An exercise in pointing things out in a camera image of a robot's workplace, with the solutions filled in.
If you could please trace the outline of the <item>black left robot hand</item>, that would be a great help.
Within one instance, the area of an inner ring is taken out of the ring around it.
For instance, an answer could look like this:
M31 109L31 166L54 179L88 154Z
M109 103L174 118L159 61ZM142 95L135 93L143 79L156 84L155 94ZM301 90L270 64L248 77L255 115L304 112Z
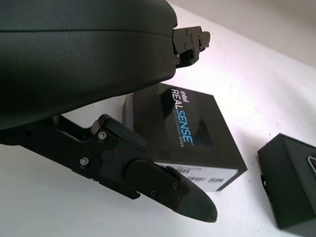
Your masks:
M0 142L21 146L128 198L217 220L210 197L109 115L83 128L64 113L171 79L210 43L177 28L164 0L3 0L0 3Z

